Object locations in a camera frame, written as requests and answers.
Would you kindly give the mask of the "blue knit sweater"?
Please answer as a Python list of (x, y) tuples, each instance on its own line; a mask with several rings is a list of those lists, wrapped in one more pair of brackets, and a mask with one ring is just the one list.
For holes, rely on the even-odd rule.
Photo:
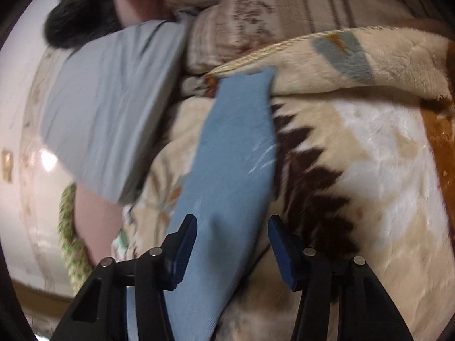
[[(274, 179), (270, 88), (275, 70), (223, 78), (167, 235), (188, 214), (197, 237), (183, 280), (165, 291), (173, 340), (209, 340), (245, 271)], [(128, 330), (138, 339), (134, 289)]]

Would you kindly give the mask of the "green checkered pillow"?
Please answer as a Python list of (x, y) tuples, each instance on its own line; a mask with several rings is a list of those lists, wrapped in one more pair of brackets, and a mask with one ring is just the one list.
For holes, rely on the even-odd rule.
[(63, 190), (58, 221), (59, 246), (74, 295), (79, 292), (93, 270), (87, 248), (76, 233), (74, 225), (76, 190), (74, 182)]

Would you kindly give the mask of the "pink bed sheet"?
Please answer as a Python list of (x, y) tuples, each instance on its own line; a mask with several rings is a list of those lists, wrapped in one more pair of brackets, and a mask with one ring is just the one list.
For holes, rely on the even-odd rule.
[(82, 184), (76, 187), (74, 228), (93, 266), (111, 256), (112, 243), (123, 227), (123, 208), (96, 196)]

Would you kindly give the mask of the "beige leaf pattern blanket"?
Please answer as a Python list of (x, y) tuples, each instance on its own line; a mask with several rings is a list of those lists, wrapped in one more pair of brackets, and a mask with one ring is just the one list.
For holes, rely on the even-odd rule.
[(114, 257), (134, 259), (163, 241), (218, 81), (269, 65), (269, 213), (316, 249), (363, 256), (414, 339), (436, 340), (454, 316), (454, 43), (431, 33), (303, 36), (189, 78)]

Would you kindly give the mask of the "grey folded cloth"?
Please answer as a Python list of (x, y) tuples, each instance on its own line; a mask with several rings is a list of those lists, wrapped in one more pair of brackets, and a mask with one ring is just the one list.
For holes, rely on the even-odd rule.
[(177, 77), (194, 16), (153, 20), (89, 42), (64, 62), (40, 126), (46, 148), (74, 180), (128, 204)]

